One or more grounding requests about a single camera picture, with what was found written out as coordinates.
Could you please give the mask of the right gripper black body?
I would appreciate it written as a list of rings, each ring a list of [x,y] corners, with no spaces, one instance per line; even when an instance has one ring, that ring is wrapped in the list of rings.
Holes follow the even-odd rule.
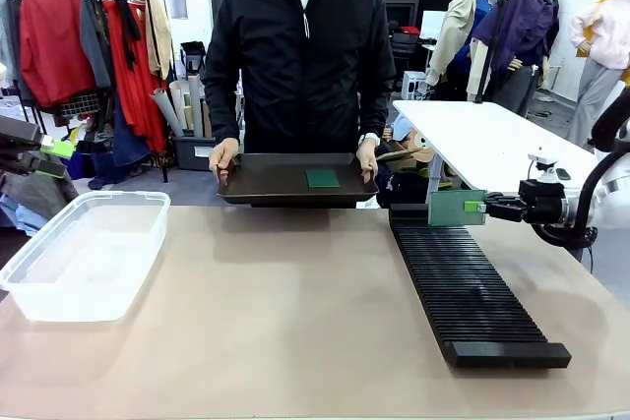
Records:
[[[559,223],[565,199],[564,186],[559,182],[522,180],[519,197],[525,205],[522,220],[526,223]]]

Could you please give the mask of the person's left hand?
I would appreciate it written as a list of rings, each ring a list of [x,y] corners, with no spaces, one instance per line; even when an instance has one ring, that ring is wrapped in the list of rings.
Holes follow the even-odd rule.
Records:
[[[358,146],[356,157],[361,167],[363,182],[368,184],[378,173],[378,162],[376,159],[377,143],[372,138],[364,139]]]

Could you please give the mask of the person's right hand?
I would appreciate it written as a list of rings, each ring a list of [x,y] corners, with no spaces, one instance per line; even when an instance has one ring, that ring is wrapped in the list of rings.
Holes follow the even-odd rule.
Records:
[[[209,169],[214,173],[218,182],[227,183],[230,164],[239,154],[240,142],[235,138],[225,138],[217,144],[209,157]]]

